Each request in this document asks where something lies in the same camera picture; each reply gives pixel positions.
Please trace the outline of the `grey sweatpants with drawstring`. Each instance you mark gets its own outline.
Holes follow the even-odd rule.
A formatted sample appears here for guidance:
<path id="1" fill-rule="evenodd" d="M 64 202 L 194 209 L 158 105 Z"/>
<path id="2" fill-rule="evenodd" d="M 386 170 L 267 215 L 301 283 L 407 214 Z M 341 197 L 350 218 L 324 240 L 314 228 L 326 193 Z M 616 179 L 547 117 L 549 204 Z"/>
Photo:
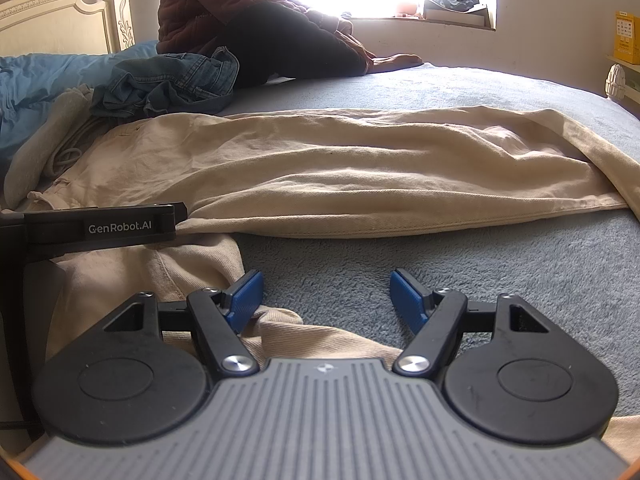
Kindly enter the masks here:
<path id="1" fill-rule="evenodd" d="M 90 113 L 93 90 L 82 84 L 54 101 L 47 120 L 12 158 L 3 181 L 6 206 L 15 209 L 41 180 L 51 181 L 73 166 L 99 137 L 114 127 L 113 119 Z"/>

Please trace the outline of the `grey bed blanket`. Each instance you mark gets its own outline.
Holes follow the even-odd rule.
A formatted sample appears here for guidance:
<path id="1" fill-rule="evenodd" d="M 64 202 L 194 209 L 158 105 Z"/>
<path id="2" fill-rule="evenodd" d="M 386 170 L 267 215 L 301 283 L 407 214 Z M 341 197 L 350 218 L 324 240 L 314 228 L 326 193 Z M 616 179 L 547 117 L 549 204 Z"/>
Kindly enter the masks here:
<path id="1" fill-rule="evenodd" d="M 275 80 L 239 92 L 228 113 L 477 105 L 553 108 L 627 154 L 639 153 L 639 111 L 632 104 L 478 68 L 424 65 L 354 79 Z M 451 287 L 480 301 L 514 292 L 612 370 L 620 386 L 620 414 L 638 412 L 639 223 L 627 209 L 389 240 L 241 235 L 236 241 L 246 266 L 264 274 L 268 306 L 393 347 L 409 337 L 388 298 L 396 268 L 424 285 Z"/>

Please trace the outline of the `white woven ball lamp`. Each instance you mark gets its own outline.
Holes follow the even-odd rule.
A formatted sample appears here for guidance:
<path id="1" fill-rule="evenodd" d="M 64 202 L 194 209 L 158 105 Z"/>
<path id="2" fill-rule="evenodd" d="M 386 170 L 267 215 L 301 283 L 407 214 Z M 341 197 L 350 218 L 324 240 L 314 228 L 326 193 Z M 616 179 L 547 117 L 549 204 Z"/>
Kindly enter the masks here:
<path id="1" fill-rule="evenodd" d="M 626 96 L 626 74 L 623 66 L 615 63 L 606 76 L 604 90 L 606 97 L 616 103 L 623 102 Z"/>

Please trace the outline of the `blue duvet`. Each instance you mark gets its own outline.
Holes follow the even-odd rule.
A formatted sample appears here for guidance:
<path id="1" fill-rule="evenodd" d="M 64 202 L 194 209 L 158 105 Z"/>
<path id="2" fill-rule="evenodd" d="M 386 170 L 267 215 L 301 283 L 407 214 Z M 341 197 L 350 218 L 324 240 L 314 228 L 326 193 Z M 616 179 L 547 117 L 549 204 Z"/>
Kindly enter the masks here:
<path id="1" fill-rule="evenodd" d="M 31 53 L 1 59 L 1 172 L 9 170 L 17 150 L 46 121 L 55 99 L 69 88 L 105 84 L 113 67 L 156 55 L 145 41 L 122 52 L 96 54 Z"/>

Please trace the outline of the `cream carved headboard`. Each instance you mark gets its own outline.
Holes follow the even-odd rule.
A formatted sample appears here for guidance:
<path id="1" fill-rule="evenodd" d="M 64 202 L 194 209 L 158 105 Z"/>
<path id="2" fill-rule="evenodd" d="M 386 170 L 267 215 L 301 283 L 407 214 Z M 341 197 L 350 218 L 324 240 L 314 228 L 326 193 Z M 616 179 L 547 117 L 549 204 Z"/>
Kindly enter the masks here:
<path id="1" fill-rule="evenodd" d="M 130 0 L 1 0 L 1 54 L 107 54 L 134 45 Z"/>

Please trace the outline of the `shoes on white box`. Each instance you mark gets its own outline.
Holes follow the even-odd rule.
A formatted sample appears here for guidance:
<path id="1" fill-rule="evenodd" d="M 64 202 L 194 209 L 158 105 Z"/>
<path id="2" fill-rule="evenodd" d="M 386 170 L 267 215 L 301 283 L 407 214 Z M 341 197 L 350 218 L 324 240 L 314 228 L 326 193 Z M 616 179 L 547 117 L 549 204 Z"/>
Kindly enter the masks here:
<path id="1" fill-rule="evenodd" d="M 490 27 L 488 7 L 480 0 L 424 0 L 422 18 L 442 24 Z"/>

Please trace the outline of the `yellow box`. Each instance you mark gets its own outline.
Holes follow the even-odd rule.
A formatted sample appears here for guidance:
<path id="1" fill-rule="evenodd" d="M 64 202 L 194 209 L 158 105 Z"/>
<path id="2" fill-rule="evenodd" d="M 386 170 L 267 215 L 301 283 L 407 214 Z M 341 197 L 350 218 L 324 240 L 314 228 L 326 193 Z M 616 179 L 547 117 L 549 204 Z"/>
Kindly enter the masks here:
<path id="1" fill-rule="evenodd" d="M 613 56 L 629 64 L 640 61 L 640 18 L 636 14 L 617 11 Z"/>

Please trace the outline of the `beige trousers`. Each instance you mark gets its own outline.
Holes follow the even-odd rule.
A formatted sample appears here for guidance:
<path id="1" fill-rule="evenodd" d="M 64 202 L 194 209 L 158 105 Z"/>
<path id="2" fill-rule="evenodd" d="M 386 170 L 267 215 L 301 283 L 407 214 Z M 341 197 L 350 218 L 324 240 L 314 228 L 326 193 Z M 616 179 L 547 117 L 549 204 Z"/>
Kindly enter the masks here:
<path id="1" fill-rule="evenodd" d="M 57 354 L 127 297 L 183 300 L 248 266 L 241 235 L 389 240 L 627 209 L 639 223 L 639 153 L 631 156 L 555 110 L 292 110 L 229 118 L 172 114 L 100 136 L 61 177 L 31 192 L 31 211 L 181 202 L 169 243 L 58 259 L 58 289 L 34 295 L 30 348 Z M 306 323 L 264 302 L 244 334 L 257 359 L 375 356 L 400 347 Z M 639 447 L 639 410 L 606 434 Z"/>

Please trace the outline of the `seated person in maroon jacket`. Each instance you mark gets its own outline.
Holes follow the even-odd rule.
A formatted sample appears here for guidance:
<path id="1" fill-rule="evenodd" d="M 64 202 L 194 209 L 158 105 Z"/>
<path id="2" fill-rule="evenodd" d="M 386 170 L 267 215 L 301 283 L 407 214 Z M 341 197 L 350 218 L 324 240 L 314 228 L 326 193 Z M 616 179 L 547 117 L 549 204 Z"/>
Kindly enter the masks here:
<path id="1" fill-rule="evenodd" d="M 296 0 L 160 0 L 158 24 L 161 54 L 231 52 L 239 89 L 274 76 L 359 77 L 423 63 L 415 54 L 378 56 L 355 38 L 350 21 Z"/>

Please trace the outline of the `blue denim jeans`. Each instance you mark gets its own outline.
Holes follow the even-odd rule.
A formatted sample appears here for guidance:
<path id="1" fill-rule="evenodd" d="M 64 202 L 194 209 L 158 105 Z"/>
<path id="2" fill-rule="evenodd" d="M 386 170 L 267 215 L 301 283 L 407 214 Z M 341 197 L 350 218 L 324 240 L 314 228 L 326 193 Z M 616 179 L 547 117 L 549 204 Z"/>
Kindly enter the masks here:
<path id="1" fill-rule="evenodd" d="M 105 84 L 94 88 L 90 113 L 118 120 L 215 115 L 231 102 L 239 70 L 239 61 L 225 48 L 209 56 L 171 53 L 122 61 Z"/>

